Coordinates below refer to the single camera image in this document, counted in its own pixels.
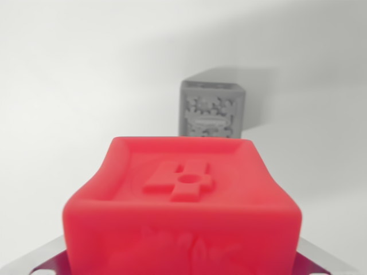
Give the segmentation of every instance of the metal plate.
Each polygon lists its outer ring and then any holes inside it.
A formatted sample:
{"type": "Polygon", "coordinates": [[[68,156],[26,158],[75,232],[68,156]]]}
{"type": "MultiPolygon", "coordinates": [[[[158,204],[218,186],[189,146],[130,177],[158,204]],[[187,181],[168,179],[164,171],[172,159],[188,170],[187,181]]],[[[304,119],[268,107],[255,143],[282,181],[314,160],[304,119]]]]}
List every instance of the metal plate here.
{"type": "MultiPolygon", "coordinates": [[[[312,274],[365,275],[301,238],[292,275],[312,274]]],[[[64,236],[4,266],[0,275],[71,275],[64,236]]]]}

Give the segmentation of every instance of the white surface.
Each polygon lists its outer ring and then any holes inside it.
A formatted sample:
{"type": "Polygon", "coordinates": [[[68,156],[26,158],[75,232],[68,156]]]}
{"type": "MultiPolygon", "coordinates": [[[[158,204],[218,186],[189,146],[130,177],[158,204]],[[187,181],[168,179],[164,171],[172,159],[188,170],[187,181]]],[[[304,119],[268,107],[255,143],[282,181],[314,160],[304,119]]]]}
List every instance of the white surface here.
{"type": "Polygon", "coordinates": [[[302,208],[302,235],[367,270],[366,8],[0,1],[0,265],[62,233],[114,136],[176,135],[179,82],[226,65],[246,68],[243,136],[302,208]]]}

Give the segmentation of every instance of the circular hole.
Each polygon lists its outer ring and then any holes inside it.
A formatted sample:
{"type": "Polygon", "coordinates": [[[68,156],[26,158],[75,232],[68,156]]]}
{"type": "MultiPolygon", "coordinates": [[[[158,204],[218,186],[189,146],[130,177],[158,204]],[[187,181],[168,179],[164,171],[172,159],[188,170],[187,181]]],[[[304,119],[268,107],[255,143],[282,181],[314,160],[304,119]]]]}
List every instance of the circular hole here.
{"type": "Polygon", "coordinates": [[[199,175],[182,175],[178,178],[182,183],[195,183],[201,180],[199,175]]]}

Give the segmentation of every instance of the red plastic container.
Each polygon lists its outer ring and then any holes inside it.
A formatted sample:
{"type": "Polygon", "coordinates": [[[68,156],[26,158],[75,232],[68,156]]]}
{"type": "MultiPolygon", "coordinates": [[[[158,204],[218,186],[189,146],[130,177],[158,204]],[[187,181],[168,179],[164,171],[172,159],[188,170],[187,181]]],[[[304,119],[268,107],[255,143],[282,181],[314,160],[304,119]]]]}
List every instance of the red plastic container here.
{"type": "Polygon", "coordinates": [[[249,140],[117,137],[66,204],[73,275],[290,275],[301,213],[249,140]]]}

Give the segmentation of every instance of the gray cube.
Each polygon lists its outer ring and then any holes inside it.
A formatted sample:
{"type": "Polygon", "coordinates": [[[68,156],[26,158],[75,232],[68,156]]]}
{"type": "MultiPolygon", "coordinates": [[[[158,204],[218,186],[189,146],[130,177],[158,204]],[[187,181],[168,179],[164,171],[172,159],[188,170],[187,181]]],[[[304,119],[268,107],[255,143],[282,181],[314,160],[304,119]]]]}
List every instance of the gray cube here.
{"type": "Polygon", "coordinates": [[[244,100],[245,90],[234,83],[183,81],[179,135],[240,138],[244,100]]]}

